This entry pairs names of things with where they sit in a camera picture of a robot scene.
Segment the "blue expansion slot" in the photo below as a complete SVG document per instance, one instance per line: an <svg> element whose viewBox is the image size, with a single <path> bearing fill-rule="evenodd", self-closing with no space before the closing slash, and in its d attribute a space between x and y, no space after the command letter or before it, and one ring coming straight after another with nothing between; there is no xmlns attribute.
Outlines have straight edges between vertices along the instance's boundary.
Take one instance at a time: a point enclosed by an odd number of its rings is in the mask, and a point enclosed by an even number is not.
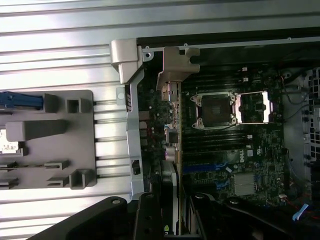
<svg viewBox="0 0 320 240"><path fill-rule="evenodd" d="M184 174L191 174L191 173L196 173L196 172L213 172L220 170L221 168L226 167L225 164L202 164L202 165L189 165L189 166L184 166L182 168L182 171Z"/></svg>

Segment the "silver chipset heatsink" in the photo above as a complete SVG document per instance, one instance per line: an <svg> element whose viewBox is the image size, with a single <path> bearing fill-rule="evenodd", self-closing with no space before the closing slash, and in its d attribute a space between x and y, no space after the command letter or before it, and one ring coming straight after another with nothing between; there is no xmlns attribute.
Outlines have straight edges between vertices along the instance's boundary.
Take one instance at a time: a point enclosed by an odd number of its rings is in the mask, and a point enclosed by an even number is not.
<svg viewBox="0 0 320 240"><path fill-rule="evenodd" d="M252 172L234 175L234 194L236 196L254 195L256 193L255 175Z"/></svg>

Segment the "green motherboard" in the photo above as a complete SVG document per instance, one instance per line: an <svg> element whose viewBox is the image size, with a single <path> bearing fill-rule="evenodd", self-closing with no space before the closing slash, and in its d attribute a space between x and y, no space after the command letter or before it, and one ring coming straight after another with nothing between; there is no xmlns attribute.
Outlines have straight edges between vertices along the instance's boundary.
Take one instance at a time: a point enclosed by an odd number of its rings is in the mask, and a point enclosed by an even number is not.
<svg viewBox="0 0 320 240"><path fill-rule="evenodd" d="M163 161L175 161L177 130L173 127L173 107L156 89L159 67L149 64L138 84L138 105L149 113L146 128L140 132L144 171L160 172ZM240 196L263 206L283 205L285 192L292 182L286 168L289 151L285 148L284 98L292 88L303 94L302 104L313 98L313 83L298 86L298 77L313 78L309 67L296 69L261 68L227 69L205 67L181 83L182 94L182 168L194 165L226 165L215 171L182 172L186 189L208 191L219 200L233 197L234 175L253 173L255 194ZM267 91L273 101L275 123L237 124L229 128L199 130L195 103L190 97L200 93L233 92L235 94Z"/></svg>

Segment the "black open PC case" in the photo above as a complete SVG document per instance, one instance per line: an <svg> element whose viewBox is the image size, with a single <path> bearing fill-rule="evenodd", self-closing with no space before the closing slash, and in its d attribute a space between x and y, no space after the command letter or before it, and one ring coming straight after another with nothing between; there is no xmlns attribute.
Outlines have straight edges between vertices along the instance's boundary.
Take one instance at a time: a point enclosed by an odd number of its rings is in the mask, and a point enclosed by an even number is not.
<svg viewBox="0 0 320 240"><path fill-rule="evenodd" d="M146 128L149 113L139 107L138 84L145 77L148 65L163 70L163 49L178 47L184 54L186 48L199 49L198 56L192 56L190 62L205 67L228 69L261 68L300 69L311 68L313 78L298 77L298 86L305 87L313 83L313 97L302 104L303 93L295 93L289 88L290 96L283 99L283 113L288 121L283 125L284 146L288 150L285 166L291 177L289 189L284 193L288 200L283 205L259 205L263 207L280 207L288 211L293 221L320 223L320 37L286 37L283 39L254 40L228 43L196 43L166 46L162 43L149 43L137 40L142 47L142 66L128 84L123 84L124 91L120 101L126 106L126 140L131 167L131 191L133 200L138 200L142 193L150 191L149 175L145 172L142 157L141 131ZM134 175L132 161L139 160L140 174ZM173 161L163 161L160 175L160 207L162 217L162 240L202 240L188 227L190 194L204 193L217 202L223 200L210 194L207 190L193 190L185 187L184 193L184 226L183 233L178 235L174 226L178 217L178 193L176 166Z"/></svg>

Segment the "CPU socket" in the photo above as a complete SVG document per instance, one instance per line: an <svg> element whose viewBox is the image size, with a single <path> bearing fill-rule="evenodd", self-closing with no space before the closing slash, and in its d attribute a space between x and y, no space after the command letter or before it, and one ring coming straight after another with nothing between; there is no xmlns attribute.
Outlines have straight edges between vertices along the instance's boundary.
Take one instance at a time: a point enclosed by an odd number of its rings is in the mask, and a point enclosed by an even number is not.
<svg viewBox="0 0 320 240"><path fill-rule="evenodd" d="M197 93L190 97L195 104L197 130L221 130L238 124L236 94L230 91Z"/></svg>

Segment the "grey parts rack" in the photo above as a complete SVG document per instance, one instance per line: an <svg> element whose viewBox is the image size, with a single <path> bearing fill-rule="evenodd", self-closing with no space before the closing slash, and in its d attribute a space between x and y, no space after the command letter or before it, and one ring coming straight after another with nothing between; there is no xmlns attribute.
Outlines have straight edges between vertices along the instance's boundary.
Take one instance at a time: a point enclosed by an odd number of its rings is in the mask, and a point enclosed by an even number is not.
<svg viewBox="0 0 320 240"><path fill-rule="evenodd" d="M94 98L90 90L14 92L43 97L43 108L0 105L0 130L16 153L0 152L0 190L97 183Z"/></svg>

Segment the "metal socket cover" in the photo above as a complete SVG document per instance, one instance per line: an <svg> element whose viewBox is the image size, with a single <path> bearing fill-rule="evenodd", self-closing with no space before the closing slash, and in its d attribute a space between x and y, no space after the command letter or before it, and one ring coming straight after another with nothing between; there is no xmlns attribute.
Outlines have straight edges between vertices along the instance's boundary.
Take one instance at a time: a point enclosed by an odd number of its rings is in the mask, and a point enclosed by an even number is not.
<svg viewBox="0 0 320 240"><path fill-rule="evenodd" d="M266 125L276 122L274 102L266 90L237 93L233 105L238 125Z"/></svg>

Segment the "silver CPU chip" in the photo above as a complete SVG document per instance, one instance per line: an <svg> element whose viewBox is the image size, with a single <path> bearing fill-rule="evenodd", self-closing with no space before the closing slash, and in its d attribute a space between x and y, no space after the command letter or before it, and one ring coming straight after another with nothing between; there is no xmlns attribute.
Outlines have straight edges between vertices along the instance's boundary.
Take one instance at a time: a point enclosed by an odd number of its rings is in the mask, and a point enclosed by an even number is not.
<svg viewBox="0 0 320 240"><path fill-rule="evenodd" d="M0 129L0 152L2 154L14 154L19 150L17 141L8 141L5 129Z"/></svg>

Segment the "hard disk with blue rails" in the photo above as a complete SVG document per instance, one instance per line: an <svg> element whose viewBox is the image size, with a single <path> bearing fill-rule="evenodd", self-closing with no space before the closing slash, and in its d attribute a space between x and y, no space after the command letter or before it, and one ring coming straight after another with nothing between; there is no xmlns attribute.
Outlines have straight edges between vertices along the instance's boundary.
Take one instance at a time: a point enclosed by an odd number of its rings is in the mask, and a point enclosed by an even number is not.
<svg viewBox="0 0 320 240"><path fill-rule="evenodd" d="M6 109L34 108L40 110L44 106L44 99L42 96L34 96L29 94L22 94L17 92L2 91L0 92L0 106Z"/></svg>

